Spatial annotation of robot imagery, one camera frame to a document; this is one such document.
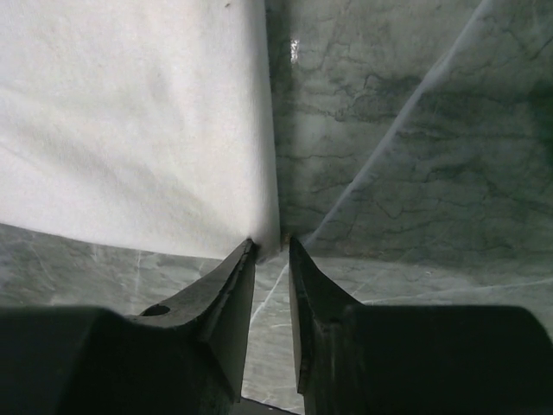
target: white towel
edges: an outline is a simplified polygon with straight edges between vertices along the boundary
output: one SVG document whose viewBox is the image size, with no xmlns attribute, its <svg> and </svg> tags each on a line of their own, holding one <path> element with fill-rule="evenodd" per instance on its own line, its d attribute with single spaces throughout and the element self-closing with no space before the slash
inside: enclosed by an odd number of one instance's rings
<svg viewBox="0 0 553 415">
<path fill-rule="evenodd" d="M 0 4 L 0 222 L 223 258 L 279 244 L 264 2 Z"/>
</svg>

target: marble surface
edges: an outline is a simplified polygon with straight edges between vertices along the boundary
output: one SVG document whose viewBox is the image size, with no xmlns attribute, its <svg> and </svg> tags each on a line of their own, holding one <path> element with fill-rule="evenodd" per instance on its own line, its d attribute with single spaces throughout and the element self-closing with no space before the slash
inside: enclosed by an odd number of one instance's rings
<svg viewBox="0 0 553 415">
<path fill-rule="evenodd" d="M 522 305 L 553 335 L 553 2 L 266 5 L 283 233 L 320 227 L 446 59 L 309 251 L 367 304 Z M 135 314 L 217 263 L 0 226 L 0 304 Z M 257 268 L 243 394 L 301 413 L 285 266 Z"/>
<path fill-rule="evenodd" d="M 553 3 L 482 3 L 449 69 L 322 229 L 317 254 L 459 267 L 547 260 Z M 284 232 L 317 228 L 479 4 L 270 2 Z"/>
</svg>

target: marble countertop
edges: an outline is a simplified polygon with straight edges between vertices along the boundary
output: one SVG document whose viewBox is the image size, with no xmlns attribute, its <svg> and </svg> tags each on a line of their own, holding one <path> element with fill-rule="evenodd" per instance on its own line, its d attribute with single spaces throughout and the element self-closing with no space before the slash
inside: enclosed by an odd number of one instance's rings
<svg viewBox="0 0 553 415">
<path fill-rule="evenodd" d="M 283 234 L 316 230 L 365 303 L 516 304 L 553 334 L 553 2 L 266 6 Z M 135 314 L 217 264 L 0 226 L 0 304 Z M 243 393 L 302 412 L 285 266 L 257 268 Z"/>
</svg>

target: black plastic part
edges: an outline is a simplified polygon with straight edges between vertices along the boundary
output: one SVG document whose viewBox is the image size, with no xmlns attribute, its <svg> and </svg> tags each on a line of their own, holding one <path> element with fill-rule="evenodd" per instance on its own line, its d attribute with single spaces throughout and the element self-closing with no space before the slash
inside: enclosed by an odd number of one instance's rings
<svg viewBox="0 0 553 415">
<path fill-rule="evenodd" d="M 527 310 L 365 306 L 290 241 L 306 414 L 553 413 L 553 346 Z"/>
<path fill-rule="evenodd" d="M 227 414 L 239 400 L 255 246 L 141 316 L 0 310 L 0 413 Z"/>
</svg>

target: white cloth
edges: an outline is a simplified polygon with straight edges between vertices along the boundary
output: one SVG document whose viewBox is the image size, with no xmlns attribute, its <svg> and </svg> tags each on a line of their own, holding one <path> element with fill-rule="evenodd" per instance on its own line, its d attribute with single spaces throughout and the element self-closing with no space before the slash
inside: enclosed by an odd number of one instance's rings
<svg viewBox="0 0 553 415">
<path fill-rule="evenodd" d="M 264 2 L 0 4 L 0 222 L 223 258 L 279 244 Z"/>
</svg>

